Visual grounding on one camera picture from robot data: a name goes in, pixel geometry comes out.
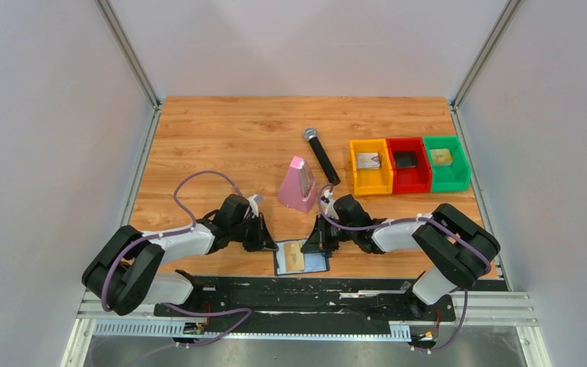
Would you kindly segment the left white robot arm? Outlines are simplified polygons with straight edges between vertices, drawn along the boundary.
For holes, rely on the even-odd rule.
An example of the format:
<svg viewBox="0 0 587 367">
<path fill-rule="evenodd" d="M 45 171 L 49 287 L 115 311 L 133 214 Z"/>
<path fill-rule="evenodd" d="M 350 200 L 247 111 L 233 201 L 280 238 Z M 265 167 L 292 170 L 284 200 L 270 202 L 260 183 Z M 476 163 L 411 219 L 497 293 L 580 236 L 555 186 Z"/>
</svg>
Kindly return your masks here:
<svg viewBox="0 0 587 367">
<path fill-rule="evenodd" d="M 203 308 L 203 295 L 185 271 L 161 274 L 161 266 L 199 255 L 211 255 L 230 242 L 247 252 L 277 251 L 258 206 L 258 194 L 228 195 L 193 226 L 163 232 L 120 227 L 83 272 L 82 284 L 105 302 L 105 311 L 124 316 L 143 304 L 174 304 L 186 316 Z"/>
</svg>

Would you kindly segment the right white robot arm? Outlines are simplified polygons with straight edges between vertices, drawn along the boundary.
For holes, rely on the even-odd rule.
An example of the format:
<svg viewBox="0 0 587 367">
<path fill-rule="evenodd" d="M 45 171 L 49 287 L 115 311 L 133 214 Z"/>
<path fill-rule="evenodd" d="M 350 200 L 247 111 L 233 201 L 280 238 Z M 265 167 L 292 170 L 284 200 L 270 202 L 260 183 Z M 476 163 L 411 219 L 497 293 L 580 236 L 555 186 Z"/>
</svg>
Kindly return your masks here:
<svg viewBox="0 0 587 367">
<path fill-rule="evenodd" d="M 498 240 L 449 203 L 428 214 L 406 219 L 371 217 L 352 195 L 332 198 L 326 191 L 320 213 L 302 253 L 332 253 L 341 242 L 352 241 L 363 252 L 383 255 L 419 248 L 433 266 L 410 286 L 407 312 L 425 319 L 436 302 L 454 290 L 468 290 L 489 273 L 501 250 Z"/>
</svg>

